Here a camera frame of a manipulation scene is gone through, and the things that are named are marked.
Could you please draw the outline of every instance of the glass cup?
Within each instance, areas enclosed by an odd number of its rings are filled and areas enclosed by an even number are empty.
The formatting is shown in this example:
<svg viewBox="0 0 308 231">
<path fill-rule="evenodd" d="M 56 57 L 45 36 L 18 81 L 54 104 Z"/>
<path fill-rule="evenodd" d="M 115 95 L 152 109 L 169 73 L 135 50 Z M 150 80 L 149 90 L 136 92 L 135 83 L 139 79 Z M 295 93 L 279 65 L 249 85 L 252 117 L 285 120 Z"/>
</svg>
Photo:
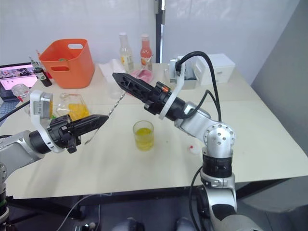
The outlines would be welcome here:
<svg viewBox="0 0 308 231">
<path fill-rule="evenodd" d="M 135 123 L 133 132 L 136 146 L 140 151 L 148 151 L 154 145 L 154 127 L 149 121 L 142 120 Z"/>
<path fill-rule="evenodd" d="M 23 83 L 16 84 L 12 87 L 12 93 L 20 102 L 25 103 L 30 100 L 30 89 Z M 25 112 L 30 115 L 30 105 L 24 107 Z"/>
</svg>

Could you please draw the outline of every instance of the white cable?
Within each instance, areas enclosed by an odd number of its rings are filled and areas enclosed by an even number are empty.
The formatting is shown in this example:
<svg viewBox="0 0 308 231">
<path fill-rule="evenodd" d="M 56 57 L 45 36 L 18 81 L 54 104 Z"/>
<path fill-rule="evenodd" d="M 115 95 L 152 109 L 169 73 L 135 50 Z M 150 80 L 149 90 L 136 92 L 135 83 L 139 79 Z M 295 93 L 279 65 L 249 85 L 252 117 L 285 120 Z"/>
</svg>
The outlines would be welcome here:
<svg viewBox="0 0 308 231">
<path fill-rule="evenodd" d="M 90 196 L 96 196 L 96 195 L 111 196 L 112 193 L 110 193 L 110 194 L 105 194 L 105 193 L 101 193 L 101 194 L 91 194 L 91 195 L 88 195 L 88 196 L 85 196 L 85 197 L 81 198 L 79 201 L 77 201 L 77 202 L 73 205 L 73 207 L 71 208 L 71 210 L 67 213 L 66 217 L 64 218 L 62 224 L 59 226 L 59 228 L 58 228 L 56 231 L 59 231 L 59 230 L 62 228 L 62 226 L 63 226 L 64 223 L 66 222 L 68 216 L 71 214 L 71 212 L 73 211 L 73 209 L 74 209 L 80 202 L 82 202 L 84 199 L 87 199 L 87 198 L 90 197 Z"/>
<path fill-rule="evenodd" d="M 95 228 L 95 231 L 97 231 L 97 229 L 100 225 L 100 222 L 101 222 L 101 205 L 98 205 L 98 222 L 97 222 L 97 226 Z"/>
</svg>

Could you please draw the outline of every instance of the white box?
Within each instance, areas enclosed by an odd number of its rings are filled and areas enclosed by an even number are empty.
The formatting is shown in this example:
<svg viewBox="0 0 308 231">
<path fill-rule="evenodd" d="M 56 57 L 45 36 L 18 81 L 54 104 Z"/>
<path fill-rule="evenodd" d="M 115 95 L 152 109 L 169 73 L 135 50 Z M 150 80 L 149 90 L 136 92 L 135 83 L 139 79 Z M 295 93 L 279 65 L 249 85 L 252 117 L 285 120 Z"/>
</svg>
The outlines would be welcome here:
<svg viewBox="0 0 308 231">
<path fill-rule="evenodd" d="M 210 54 L 210 58 L 217 83 L 228 82 L 232 72 L 235 69 L 235 63 L 225 54 Z M 203 57 L 198 56 L 196 64 L 193 67 L 194 74 L 200 81 L 200 85 L 212 84 L 212 77 L 207 62 Z"/>
</svg>

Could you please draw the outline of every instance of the white table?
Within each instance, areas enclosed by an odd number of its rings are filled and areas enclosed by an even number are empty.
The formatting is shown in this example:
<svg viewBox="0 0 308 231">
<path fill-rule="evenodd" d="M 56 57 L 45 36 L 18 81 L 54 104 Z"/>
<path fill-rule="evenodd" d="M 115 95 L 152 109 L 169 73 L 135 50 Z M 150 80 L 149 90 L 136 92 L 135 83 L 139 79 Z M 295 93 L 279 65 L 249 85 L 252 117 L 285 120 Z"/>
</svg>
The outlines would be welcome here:
<svg viewBox="0 0 308 231">
<path fill-rule="evenodd" d="M 162 78 L 163 65 L 154 65 L 155 77 Z M 88 88 L 63 90 L 55 84 L 43 88 L 84 96 L 92 114 L 108 114 L 116 100 L 106 95 L 100 70 L 96 70 Z M 183 90 L 180 97 L 199 102 L 205 86 L 196 91 Z M 243 78 L 234 73 L 229 83 L 218 85 L 222 119 L 236 132 L 233 172 L 236 182 L 282 179 L 308 175 L 308 158 L 267 106 Z M 217 113 L 212 102 L 203 105 L 213 118 Z M 154 125 L 155 146 L 140 152 L 134 144 L 132 126 L 149 120 Z M 0 127 L 0 134 L 34 130 L 29 117 L 20 110 Z M 92 133 L 82 137 L 86 141 Z M 15 171 L 7 179 L 7 194 L 14 198 L 40 198 L 91 193 L 124 192 L 188 186 L 202 164 L 201 154 L 188 151 L 190 145 L 202 144 L 143 109 L 143 105 L 126 96 L 96 137 L 69 154 L 48 153 L 45 158 Z"/>
</svg>

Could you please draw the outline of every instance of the black cable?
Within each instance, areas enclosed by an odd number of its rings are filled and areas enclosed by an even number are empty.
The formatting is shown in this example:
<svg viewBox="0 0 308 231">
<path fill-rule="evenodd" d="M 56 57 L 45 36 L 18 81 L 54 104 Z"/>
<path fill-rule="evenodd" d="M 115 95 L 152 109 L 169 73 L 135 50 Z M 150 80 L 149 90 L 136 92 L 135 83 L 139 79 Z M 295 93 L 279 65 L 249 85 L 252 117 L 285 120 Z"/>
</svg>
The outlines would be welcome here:
<svg viewBox="0 0 308 231">
<path fill-rule="evenodd" d="M 192 217 L 192 222 L 193 222 L 193 225 L 195 226 L 196 230 L 197 231 L 200 231 L 198 225 L 197 225 L 197 222 L 196 222 L 196 219 L 194 218 L 194 215 L 193 215 L 193 207 L 192 207 L 192 196 L 193 196 L 193 184 L 198 176 L 198 174 L 200 173 L 200 170 L 202 169 L 202 166 L 197 170 L 197 172 L 195 173 L 194 177 L 193 177 L 193 180 L 192 180 L 192 183 L 191 183 L 191 186 L 189 188 L 189 194 L 188 194 L 188 204 L 189 204 L 189 213 Z"/>
<path fill-rule="evenodd" d="M 9 136 L 11 136 L 11 135 L 2 135 L 2 136 L 0 136 L 0 139 L 2 139 L 2 138 L 7 138 L 7 137 L 9 137 Z"/>
<path fill-rule="evenodd" d="M 214 104 L 215 104 L 216 110 L 217 110 L 217 112 L 218 112 L 217 102 L 216 102 L 216 100 L 215 100 L 215 98 L 214 98 L 212 92 L 210 92 L 209 90 L 206 90 L 205 93 L 204 93 L 204 95 L 203 95 L 203 97 L 202 97 L 202 99 L 201 99 L 201 101 L 200 101 L 200 103 L 198 104 L 198 106 L 196 106 L 196 107 L 195 107 L 191 112 L 189 112 L 188 114 L 182 113 L 181 119 L 187 119 L 187 118 L 191 117 L 193 114 L 195 114 L 195 113 L 200 109 L 200 107 L 202 106 L 202 104 L 203 104 L 203 102 L 204 102 L 204 100 L 205 100 L 207 94 L 209 94 L 209 95 L 211 96 L 211 98 L 212 98 L 212 100 L 213 100 L 213 102 L 214 102 Z"/>
<path fill-rule="evenodd" d="M 213 83 L 213 88 L 214 88 L 214 94 L 215 94 L 215 98 L 216 98 L 216 104 L 217 104 L 217 112 L 218 112 L 218 121 L 221 122 L 221 110 L 220 110 L 220 102 L 219 102 L 219 96 L 218 96 L 218 90 L 217 90 L 217 85 L 216 85 L 216 80 L 215 80 L 215 72 L 214 72 L 214 68 L 212 65 L 212 62 L 210 60 L 210 58 L 208 57 L 207 54 L 205 54 L 202 51 L 193 51 L 190 52 L 188 54 L 186 54 L 183 58 L 181 58 L 179 61 L 177 61 L 175 63 L 175 70 L 177 72 L 181 71 L 181 65 L 188 59 L 194 57 L 194 56 L 201 56 L 205 59 L 205 61 L 208 64 L 208 67 L 210 69 L 210 73 L 211 73 L 211 77 L 212 77 L 212 83 Z"/>
<path fill-rule="evenodd" d="M 30 101 L 27 101 L 27 102 L 23 103 L 22 105 L 20 105 L 20 106 L 14 108 L 14 109 L 13 109 L 12 111 L 10 111 L 8 114 L 5 114 L 4 116 L 2 116 L 2 117 L 0 118 L 0 122 L 3 121 L 3 120 L 5 120 L 5 119 L 6 119 L 7 117 L 9 117 L 11 114 L 17 112 L 19 109 L 22 109 L 23 107 L 27 106 L 29 103 L 30 103 Z"/>
<path fill-rule="evenodd" d="M 198 214 L 198 216 L 199 216 L 199 222 L 200 222 L 202 231 L 206 231 L 206 227 L 204 225 L 203 218 L 201 217 L 200 214 Z"/>
</svg>

